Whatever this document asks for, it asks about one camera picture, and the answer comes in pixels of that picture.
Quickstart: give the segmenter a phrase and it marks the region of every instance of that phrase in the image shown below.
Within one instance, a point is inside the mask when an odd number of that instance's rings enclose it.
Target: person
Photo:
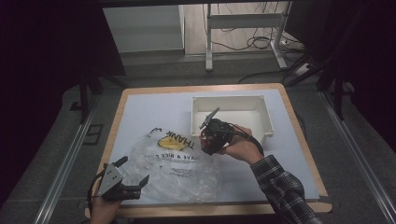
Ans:
[[[252,135],[250,129],[242,126],[236,126],[235,130],[242,130]],[[252,142],[239,135],[234,135],[232,142],[218,153],[232,156],[250,165],[260,189],[267,197],[274,211],[286,223],[322,223],[305,202],[304,187],[301,181],[291,173],[283,170],[273,155],[264,157]],[[120,202],[107,202],[101,197],[94,197],[91,224],[111,223],[117,214],[119,206]]]

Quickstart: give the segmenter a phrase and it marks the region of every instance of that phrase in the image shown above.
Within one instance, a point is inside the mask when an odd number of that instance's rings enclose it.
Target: wooden table edge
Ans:
[[[309,150],[308,144],[305,141],[303,131],[299,125],[297,117],[294,114],[289,96],[283,85],[279,83],[268,84],[244,84],[244,85],[213,85],[213,86],[186,86],[186,87],[154,87],[154,88],[135,88],[126,89],[123,91],[120,98],[120,103],[117,108],[110,133],[107,138],[103,157],[100,161],[98,172],[101,172],[104,163],[108,163],[112,148],[114,146],[120,121],[122,118],[125,103],[129,95],[134,94],[157,94],[157,93],[175,93],[175,92],[200,92],[200,91],[252,91],[252,90],[271,90],[278,89],[282,97],[283,103],[288,111],[291,124],[296,132],[298,141],[302,147],[304,157],[308,164],[309,170],[313,176],[315,185],[318,189],[318,194],[323,197],[328,197],[328,193],[323,185],[322,179],[318,172],[318,168]],[[317,213],[328,213],[332,211],[331,203],[309,202],[309,206]],[[270,204],[207,204],[200,206],[184,204],[181,206],[122,206],[119,209],[118,217],[204,217],[204,216],[227,216],[227,215],[258,215],[258,214],[273,214],[274,210]],[[86,216],[89,216],[89,211],[86,209]]]

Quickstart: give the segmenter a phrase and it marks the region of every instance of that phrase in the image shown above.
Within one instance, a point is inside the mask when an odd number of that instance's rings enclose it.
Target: plastic bag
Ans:
[[[136,185],[146,175],[145,196],[164,203],[203,203],[220,190],[219,165],[201,150],[200,141],[156,128],[127,155],[120,172],[125,185]]]

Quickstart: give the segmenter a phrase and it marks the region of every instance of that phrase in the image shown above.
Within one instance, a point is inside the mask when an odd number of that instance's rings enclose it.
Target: white tray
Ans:
[[[214,119],[249,127],[262,145],[267,136],[274,134],[273,125],[263,95],[193,97],[191,110],[191,135],[199,136],[199,127],[206,116],[217,107]]]

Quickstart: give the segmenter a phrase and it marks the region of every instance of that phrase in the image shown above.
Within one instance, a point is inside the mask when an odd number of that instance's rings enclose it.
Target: plaid sleeve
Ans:
[[[300,180],[284,171],[273,155],[250,166],[260,189],[277,214],[289,223],[322,223],[304,200]]]

